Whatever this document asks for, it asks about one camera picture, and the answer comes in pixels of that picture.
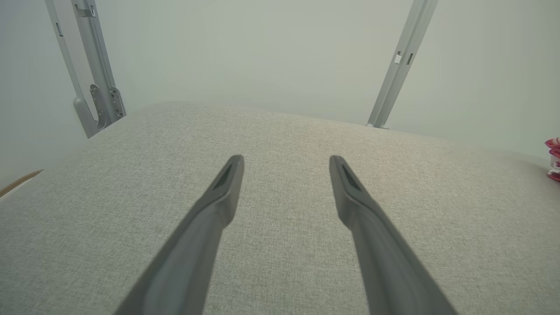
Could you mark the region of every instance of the metal bracket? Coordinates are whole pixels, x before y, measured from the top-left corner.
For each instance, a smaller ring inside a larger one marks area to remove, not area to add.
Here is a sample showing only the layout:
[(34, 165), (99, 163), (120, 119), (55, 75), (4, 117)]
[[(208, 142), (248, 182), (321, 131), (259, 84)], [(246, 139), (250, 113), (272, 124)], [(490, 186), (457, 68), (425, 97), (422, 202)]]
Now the metal bracket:
[(123, 106), (123, 99), (120, 96), (119, 90), (114, 86), (109, 89), (109, 93), (111, 93), (111, 102), (113, 103), (113, 109), (115, 109), (116, 119), (119, 120), (126, 115)]
[(97, 121), (97, 127), (99, 130), (105, 128), (107, 125), (107, 117), (105, 113), (105, 101), (103, 101), (103, 97), (101, 96), (101, 90), (95, 84), (90, 85), (90, 93), (91, 97), (94, 99), (95, 109), (97, 110), (97, 115), (99, 116), (99, 120)]
[(95, 16), (95, 10), (92, 9), (79, 9), (77, 4), (74, 4), (76, 6), (76, 11), (78, 12), (78, 16), (81, 17), (96, 17)]

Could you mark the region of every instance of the beige upholstered cushion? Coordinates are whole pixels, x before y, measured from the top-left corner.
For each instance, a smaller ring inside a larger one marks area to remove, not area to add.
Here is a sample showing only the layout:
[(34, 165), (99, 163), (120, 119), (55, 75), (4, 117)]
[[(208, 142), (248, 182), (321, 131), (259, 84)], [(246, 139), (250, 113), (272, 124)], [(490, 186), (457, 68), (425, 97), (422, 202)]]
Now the beige upholstered cushion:
[(560, 310), (560, 184), (507, 154), (252, 109), (161, 104), (0, 203), (0, 313), (111, 313), (233, 154), (206, 314), (367, 312), (328, 161), (342, 155), (457, 311)]

